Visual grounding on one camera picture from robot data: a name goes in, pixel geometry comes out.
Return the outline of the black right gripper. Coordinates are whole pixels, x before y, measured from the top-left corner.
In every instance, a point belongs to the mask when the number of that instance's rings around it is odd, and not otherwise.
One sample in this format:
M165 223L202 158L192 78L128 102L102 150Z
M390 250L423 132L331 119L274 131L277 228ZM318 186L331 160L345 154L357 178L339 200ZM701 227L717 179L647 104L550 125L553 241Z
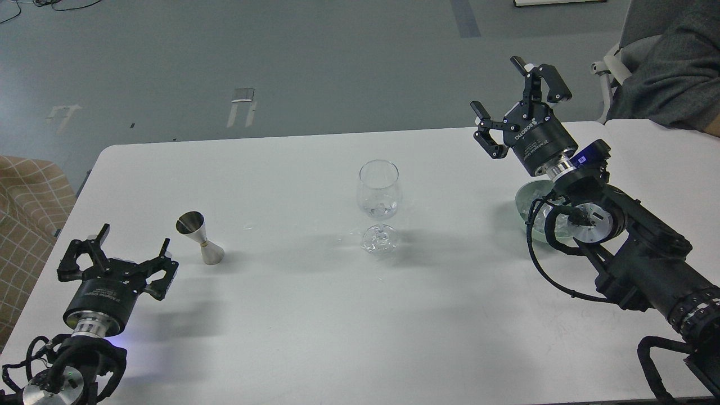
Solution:
M543 174L543 166L549 161L562 155L571 156L578 149L551 107L571 100L573 93L555 66L535 66L519 56L511 56L511 62L524 76L519 105L509 111L502 122L496 122L479 101L471 102L470 107L479 118L473 138L491 158L505 158L511 147L527 173ZM491 130L504 131L506 145L496 143Z

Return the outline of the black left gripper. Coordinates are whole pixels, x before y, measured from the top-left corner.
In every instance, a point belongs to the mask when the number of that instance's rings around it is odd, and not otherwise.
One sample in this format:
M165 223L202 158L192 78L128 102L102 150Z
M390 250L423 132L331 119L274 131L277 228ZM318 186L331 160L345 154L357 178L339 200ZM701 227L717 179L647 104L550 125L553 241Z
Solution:
M126 328L142 290L158 302L164 300L177 274L178 262L168 253L170 238L164 240L157 257L146 262L150 266L147 275L137 263L110 262L101 249L109 230L110 224L105 223L96 237L72 240L57 267L57 279L81 281L62 316L67 326L74 329L82 316L100 314L110 323L106 336L116 336ZM79 258L84 255L92 264L82 270Z

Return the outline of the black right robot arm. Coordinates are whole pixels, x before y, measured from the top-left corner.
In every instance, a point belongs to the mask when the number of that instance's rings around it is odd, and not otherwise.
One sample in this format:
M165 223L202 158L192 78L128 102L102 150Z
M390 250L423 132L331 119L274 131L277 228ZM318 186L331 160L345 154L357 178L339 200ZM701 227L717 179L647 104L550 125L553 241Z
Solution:
M659 403L677 400L663 384L652 348L685 354L688 369L718 398L718 286L687 264L692 245L684 236L610 184L610 146L598 139L580 150L555 117L551 106L572 97L558 70L527 64L519 56L511 62L524 77L522 98L500 121L492 120L480 102L472 102L478 117L474 138L491 158L513 151L530 176L546 175L552 183L550 192L530 203L525 220L535 268L573 298L630 311L653 308L664 316L681 341L646 336L637 347L646 382ZM543 224L548 244L591 262L597 295L561 285L540 265L532 230L543 206L550 208Z

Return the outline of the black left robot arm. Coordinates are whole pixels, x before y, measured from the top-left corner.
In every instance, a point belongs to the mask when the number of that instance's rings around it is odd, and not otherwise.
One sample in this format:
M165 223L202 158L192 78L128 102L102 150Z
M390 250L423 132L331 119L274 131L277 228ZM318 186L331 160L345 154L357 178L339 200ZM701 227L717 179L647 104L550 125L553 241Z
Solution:
M110 230L70 241L57 266L60 282L79 280L62 320L69 334L37 336L23 361L4 364L3 404L98 404L118 388L128 352L110 342L123 333L143 294L164 300L177 274L166 238L154 258L141 263L107 257L102 244Z

